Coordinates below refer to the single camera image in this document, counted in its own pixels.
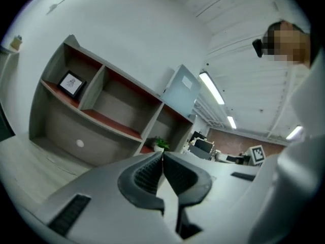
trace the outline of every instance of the green plant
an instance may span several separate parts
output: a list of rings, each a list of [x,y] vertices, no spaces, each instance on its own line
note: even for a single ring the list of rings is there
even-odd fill
[[[169,144],[160,137],[156,138],[156,145],[167,150],[169,149]]]

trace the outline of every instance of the brick wall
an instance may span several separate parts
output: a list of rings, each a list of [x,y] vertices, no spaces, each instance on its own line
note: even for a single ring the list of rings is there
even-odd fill
[[[240,152],[247,151],[249,147],[260,144],[263,146],[266,156],[279,154],[285,148],[283,145],[266,143],[215,129],[210,129],[207,139],[210,142],[214,141],[214,149],[230,155],[238,155]]]

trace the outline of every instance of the fluorescent light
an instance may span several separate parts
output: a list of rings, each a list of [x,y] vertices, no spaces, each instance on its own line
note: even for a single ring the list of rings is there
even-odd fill
[[[291,133],[286,137],[286,140],[290,140],[295,137],[295,135],[302,129],[302,126],[297,126]]]
[[[218,104],[224,105],[224,101],[216,86],[214,85],[213,81],[211,80],[210,76],[206,72],[203,72],[199,75],[199,77],[202,79],[205,86],[208,87],[209,91],[212,93]]]
[[[229,120],[229,123],[230,125],[232,126],[233,129],[236,129],[236,124],[235,124],[235,121],[234,121],[234,118],[232,116],[227,116],[228,120]]]

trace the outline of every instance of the white ceiling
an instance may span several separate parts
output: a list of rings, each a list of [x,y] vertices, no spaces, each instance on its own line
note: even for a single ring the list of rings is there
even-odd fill
[[[211,127],[263,141],[287,144],[299,125],[287,100],[308,71],[301,66],[258,58],[252,41],[279,19],[309,30],[309,22],[291,0],[173,0],[213,34],[203,70],[217,85],[225,105],[203,85],[195,112]],[[237,129],[230,127],[233,116]]]

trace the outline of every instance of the picture frame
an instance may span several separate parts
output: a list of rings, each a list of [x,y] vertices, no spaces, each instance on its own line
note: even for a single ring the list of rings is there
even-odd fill
[[[57,87],[74,99],[85,84],[86,81],[84,79],[80,78],[72,71],[67,71],[61,78]]]

